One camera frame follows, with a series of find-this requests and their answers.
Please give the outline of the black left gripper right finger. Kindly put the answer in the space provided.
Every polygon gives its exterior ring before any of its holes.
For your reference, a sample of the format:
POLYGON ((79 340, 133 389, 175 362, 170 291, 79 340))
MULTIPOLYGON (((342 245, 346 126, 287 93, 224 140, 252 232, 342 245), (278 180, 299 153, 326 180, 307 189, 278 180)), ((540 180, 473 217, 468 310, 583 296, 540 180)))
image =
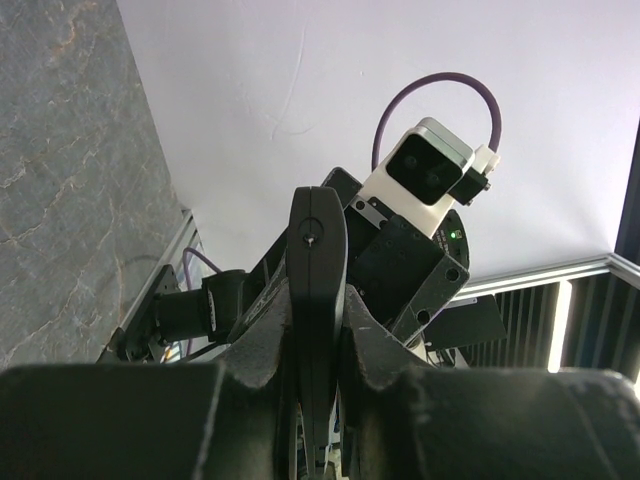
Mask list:
POLYGON ((599 370, 435 368, 345 293, 342 472, 351 479, 635 479, 639 402, 599 370))

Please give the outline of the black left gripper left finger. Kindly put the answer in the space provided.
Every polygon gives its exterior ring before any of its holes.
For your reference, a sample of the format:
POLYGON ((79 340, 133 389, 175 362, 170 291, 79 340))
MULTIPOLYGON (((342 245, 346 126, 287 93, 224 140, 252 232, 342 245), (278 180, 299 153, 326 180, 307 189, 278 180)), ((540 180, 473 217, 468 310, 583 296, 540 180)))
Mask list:
POLYGON ((1 376, 5 479, 292 479, 291 306, 279 289, 209 362, 25 366, 1 376))

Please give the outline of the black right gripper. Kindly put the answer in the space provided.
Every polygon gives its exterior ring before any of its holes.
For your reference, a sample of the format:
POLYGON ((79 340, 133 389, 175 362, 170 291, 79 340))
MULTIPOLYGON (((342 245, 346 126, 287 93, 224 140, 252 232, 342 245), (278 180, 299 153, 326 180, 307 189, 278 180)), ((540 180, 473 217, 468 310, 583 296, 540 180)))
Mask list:
POLYGON ((343 205, 348 234, 347 283, 370 314, 411 345, 469 280, 469 245, 458 213, 445 214, 425 236, 337 167, 323 181, 343 205))

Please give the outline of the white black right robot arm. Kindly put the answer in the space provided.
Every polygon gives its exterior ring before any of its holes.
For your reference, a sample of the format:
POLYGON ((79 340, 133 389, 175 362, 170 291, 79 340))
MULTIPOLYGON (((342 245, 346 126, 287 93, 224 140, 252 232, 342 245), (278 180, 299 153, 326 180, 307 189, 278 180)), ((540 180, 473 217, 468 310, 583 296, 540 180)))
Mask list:
POLYGON ((344 208, 348 233, 347 283, 371 316, 411 348, 428 330, 431 350, 462 347, 499 338, 502 331, 490 317, 476 334, 461 321, 452 327, 435 324, 446 310, 472 306, 477 295, 464 296, 470 278, 468 239, 458 212, 446 214, 428 238, 378 198, 364 199, 361 183, 342 168, 323 181, 344 208))

